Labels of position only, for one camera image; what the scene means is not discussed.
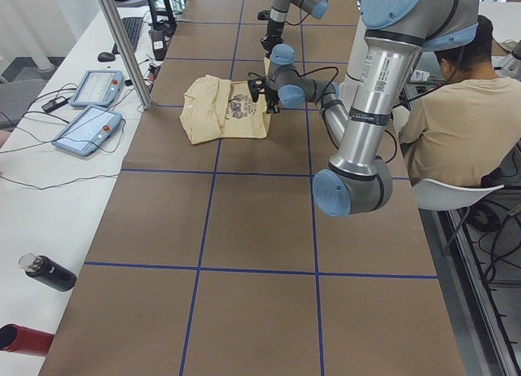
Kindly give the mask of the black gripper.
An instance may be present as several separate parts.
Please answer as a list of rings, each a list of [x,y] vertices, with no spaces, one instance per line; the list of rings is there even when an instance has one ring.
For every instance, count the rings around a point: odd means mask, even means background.
[[[248,79],[247,87],[254,103],[257,103],[261,95],[263,95],[265,97],[266,111],[269,114],[280,112],[278,92],[269,87],[265,77]]]
[[[266,56],[270,57],[273,48],[283,43],[282,32],[285,25],[285,13],[277,10],[263,10],[257,14],[257,19],[268,22],[266,34],[261,38],[260,43]]]

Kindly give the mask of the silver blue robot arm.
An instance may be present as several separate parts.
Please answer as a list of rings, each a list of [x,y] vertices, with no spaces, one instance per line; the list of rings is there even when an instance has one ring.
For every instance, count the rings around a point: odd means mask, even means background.
[[[291,5],[319,20],[325,15],[328,2],[329,0],[273,0],[269,10],[260,11],[257,19],[268,22],[266,34],[260,40],[265,57],[269,58],[274,47],[283,43],[282,32]]]
[[[392,195],[392,177],[377,150],[399,94],[424,51],[464,46],[475,37],[479,0],[361,0],[367,52],[350,106],[331,81],[299,73],[295,51],[282,31],[290,6],[315,18],[324,16],[329,0],[273,0],[261,44],[269,59],[264,77],[251,79],[254,99],[264,98],[267,111],[313,103],[331,141],[337,146],[329,166],[313,178],[313,198],[328,216],[371,212]]]

